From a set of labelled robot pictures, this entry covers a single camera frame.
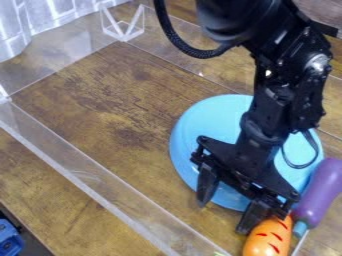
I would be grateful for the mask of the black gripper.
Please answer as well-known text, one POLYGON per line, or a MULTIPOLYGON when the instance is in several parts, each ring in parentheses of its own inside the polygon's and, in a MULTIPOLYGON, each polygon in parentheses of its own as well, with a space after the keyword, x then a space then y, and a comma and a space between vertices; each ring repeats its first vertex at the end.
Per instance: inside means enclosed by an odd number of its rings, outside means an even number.
POLYGON ((252 200, 235 231, 247 235, 273 214, 287 214, 299 192, 279 174, 275 154, 283 139, 258 141, 239 135, 234 144, 207 136, 196 138, 191 161, 198 166, 196 201, 200 208, 214 197, 220 182, 252 200))

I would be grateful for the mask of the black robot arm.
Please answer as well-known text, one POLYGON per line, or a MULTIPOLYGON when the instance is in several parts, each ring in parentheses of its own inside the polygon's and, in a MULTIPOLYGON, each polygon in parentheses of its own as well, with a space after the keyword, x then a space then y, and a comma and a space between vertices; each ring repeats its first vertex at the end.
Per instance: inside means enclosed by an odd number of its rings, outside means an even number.
POLYGON ((330 43, 293 0, 195 0, 202 28, 222 46, 220 55, 244 47, 255 60, 254 98, 230 144, 200 136, 191 161, 198 165, 196 199, 211 200, 226 183, 250 199, 236 232, 247 234, 270 216, 283 219, 301 194, 281 176, 275 156, 293 133, 315 146, 310 129, 325 115, 330 43))

